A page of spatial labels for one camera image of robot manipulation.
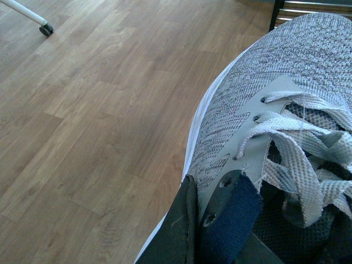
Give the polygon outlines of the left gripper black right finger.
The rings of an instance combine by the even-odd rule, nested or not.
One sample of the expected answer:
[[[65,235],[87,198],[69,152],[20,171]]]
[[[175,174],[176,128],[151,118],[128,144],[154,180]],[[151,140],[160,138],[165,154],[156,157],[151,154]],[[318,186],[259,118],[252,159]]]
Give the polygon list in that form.
[[[281,263],[254,233],[262,197],[245,173],[232,170],[216,185],[199,227],[199,263]]]

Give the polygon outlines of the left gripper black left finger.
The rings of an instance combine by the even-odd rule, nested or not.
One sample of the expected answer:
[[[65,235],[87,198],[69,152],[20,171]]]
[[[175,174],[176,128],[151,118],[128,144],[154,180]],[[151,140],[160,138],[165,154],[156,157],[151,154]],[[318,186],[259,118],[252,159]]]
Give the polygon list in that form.
[[[178,193],[136,263],[194,263],[197,193],[193,176],[187,174]]]

